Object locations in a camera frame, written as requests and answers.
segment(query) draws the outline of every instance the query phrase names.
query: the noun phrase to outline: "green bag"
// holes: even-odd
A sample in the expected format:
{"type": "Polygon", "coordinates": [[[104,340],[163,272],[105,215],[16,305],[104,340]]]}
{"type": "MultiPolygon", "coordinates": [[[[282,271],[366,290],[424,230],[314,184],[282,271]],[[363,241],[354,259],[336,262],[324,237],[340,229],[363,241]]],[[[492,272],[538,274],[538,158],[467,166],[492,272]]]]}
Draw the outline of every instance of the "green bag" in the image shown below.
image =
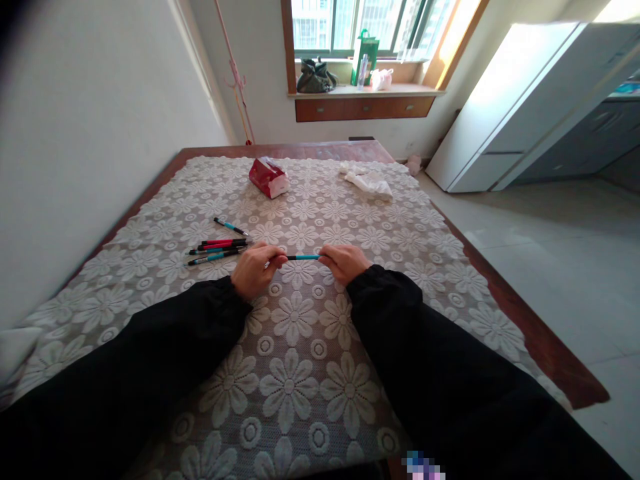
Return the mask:
{"type": "Polygon", "coordinates": [[[300,93],[324,93],[334,90],[338,78],[327,70],[327,62],[318,63],[311,59],[302,60],[302,75],[298,78],[296,90],[300,93]]]}
{"type": "Polygon", "coordinates": [[[360,32],[360,36],[356,38],[355,45],[353,46],[353,62],[351,63],[351,84],[358,84],[358,74],[360,74],[360,62],[362,62],[362,56],[366,53],[368,55],[367,60],[367,75],[365,77],[365,85],[368,85],[371,81],[370,72],[375,70],[375,61],[378,56],[378,45],[380,40],[376,40],[375,37],[369,36],[369,31],[363,29],[360,32]]]}

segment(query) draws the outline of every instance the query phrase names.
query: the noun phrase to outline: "pen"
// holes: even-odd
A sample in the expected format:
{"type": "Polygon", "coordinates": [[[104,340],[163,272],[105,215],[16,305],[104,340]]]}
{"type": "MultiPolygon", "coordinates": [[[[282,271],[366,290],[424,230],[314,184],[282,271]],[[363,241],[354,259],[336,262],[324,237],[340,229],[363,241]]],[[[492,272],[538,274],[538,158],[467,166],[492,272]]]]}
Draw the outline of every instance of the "pen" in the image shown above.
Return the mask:
{"type": "Polygon", "coordinates": [[[244,230],[240,230],[238,227],[234,227],[232,224],[228,223],[228,222],[223,222],[222,220],[220,220],[218,217],[213,219],[214,222],[228,228],[231,229],[235,232],[238,232],[240,235],[244,235],[245,237],[248,237],[249,234],[247,232],[245,232],[244,230]]]}
{"type": "Polygon", "coordinates": [[[218,243],[224,243],[230,241],[231,243],[246,242],[247,239],[222,239],[222,240],[204,240],[200,242],[200,245],[217,245],[218,243]]]}
{"type": "Polygon", "coordinates": [[[209,257],[202,257],[196,260],[191,260],[185,263],[185,267],[190,267],[193,265],[198,265],[199,263],[206,263],[214,260],[219,260],[221,258],[230,257],[232,255],[238,255],[239,253],[244,252],[244,250],[230,250],[228,252],[219,253],[218,255],[210,255],[209,257]]]}
{"type": "Polygon", "coordinates": [[[215,248],[210,248],[206,250],[189,250],[187,255],[204,255],[205,253],[214,253],[214,252],[222,252],[229,250],[236,250],[238,247],[244,247],[244,245],[229,245],[226,247],[220,247],[218,245],[214,245],[215,248]]]}
{"type": "Polygon", "coordinates": [[[197,250],[210,250],[222,247],[244,247],[247,244],[246,239],[242,239],[240,242],[232,242],[231,240],[227,240],[220,243],[214,243],[212,245],[198,245],[197,250]]]}
{"type": "Polygon", "coordinates": [[[324,255],[287,255],[287,260],[318,260],[324,255]]]}

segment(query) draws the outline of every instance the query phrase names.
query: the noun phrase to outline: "black sleeve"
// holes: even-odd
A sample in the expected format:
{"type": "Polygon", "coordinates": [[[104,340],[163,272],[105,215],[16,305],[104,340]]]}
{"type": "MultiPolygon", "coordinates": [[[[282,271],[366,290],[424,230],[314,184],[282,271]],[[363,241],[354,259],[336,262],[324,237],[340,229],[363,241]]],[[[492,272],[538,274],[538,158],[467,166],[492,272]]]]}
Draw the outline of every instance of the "black sleeve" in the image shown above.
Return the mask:
{"type": "Polygon", "coordinates": [[[114,340],[0,415],[3,470],[119,478],[174,404],[213,374],[250,311],[225,277],[136,313],[114,340]]]}
{"type": "Polygon", "coordinates": [[[378,265],[347,287],[352,318],[413,443],[447,478],[628,475],[536,380],[378,265]]]}

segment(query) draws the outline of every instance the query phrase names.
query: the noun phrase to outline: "window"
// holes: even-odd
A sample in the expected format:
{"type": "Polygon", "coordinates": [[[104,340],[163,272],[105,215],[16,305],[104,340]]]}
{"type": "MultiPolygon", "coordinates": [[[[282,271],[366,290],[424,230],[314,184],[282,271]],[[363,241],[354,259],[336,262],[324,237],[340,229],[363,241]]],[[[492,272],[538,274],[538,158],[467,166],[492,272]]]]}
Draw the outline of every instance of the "window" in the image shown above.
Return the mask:
{"type": "Polygon", "coordinates": [[[455,0],[291,0],[296,57],[346,58],[363,29],[378,57],[430,60],[455,0]]]}

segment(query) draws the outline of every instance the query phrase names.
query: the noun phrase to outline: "tissue box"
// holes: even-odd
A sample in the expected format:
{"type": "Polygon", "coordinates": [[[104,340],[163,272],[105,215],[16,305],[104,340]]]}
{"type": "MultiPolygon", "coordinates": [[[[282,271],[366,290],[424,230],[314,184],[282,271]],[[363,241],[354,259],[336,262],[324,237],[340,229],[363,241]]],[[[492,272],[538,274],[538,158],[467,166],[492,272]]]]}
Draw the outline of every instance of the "tissue box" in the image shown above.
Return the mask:
{"type": "Polygon", "coordinates": [[[289,177],[270,158],[260,157],[253,161],[249,179],[270,199],[289,191],[289,177]]]}

